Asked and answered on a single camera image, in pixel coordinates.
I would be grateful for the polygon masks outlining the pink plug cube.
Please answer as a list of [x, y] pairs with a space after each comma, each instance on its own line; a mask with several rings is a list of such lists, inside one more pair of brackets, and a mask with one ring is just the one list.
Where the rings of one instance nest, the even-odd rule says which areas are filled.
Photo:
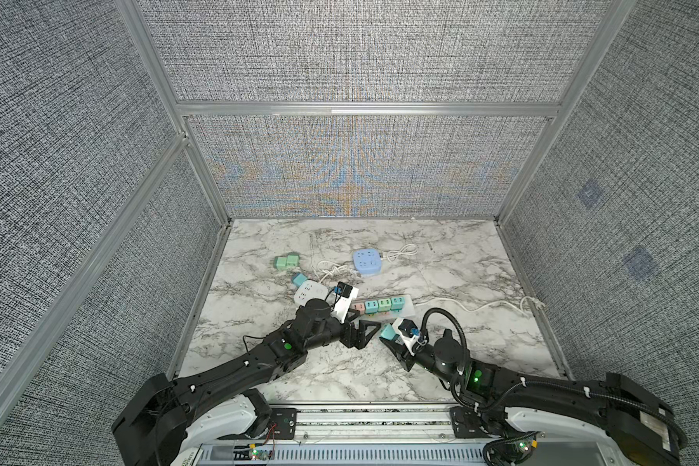
[[351, 304], [351, 308], [357, 312], [360, 312], [361, 314], [365, 313], [365, 306], [363, 302], [355, 302]]

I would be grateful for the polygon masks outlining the long white power strip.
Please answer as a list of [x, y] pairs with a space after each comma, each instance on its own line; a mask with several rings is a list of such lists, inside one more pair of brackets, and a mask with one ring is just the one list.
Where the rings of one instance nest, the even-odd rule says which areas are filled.
[[372, 322], [392, 322], [396, 318], [414, 318], [417, 315], [409, 294], [355, 300], [349, 308], [359, 311], [363, 320]]

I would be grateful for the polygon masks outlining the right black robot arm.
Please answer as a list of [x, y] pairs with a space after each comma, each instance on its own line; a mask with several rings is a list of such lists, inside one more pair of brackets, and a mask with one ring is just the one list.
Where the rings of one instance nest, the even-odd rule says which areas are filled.
[[534, 451], [540, 433], [561, 421], [594, 427], [638, 465], [678, 465], [689, 443], [673, 409], [627, 376], [603, 381], [530, 377], [464, 353], [450, 330], [421, 344], [419, 330], [387, 326], [382, 343], [405, 370], [419, 366], [436, 377], [459, 406], [460, 421], [493, 441], [483, 453], [489, 465], [519, 464]]

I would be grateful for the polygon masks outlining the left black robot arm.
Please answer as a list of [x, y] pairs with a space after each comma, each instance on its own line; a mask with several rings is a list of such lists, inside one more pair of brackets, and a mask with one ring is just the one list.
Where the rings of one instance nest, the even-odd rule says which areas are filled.
[[152, 376], [112, 424], [123, 463], [172, 464], [190, 436], [186, 429], [242, 394], [257, 405], [257, 427], [249, 427], [248, 433], [261, 431], [270, 409], [256, 393], [257, 386], [281, 378], [302, 365], [310, 350], [335, 341], [349, 349], [364, 349], [381, 327], [380, 322], [361, 320], [355, 312], [341, 322], [328, 303], [314, 298], [297, 309], [295, 318], [231, 361], [186, 378]]

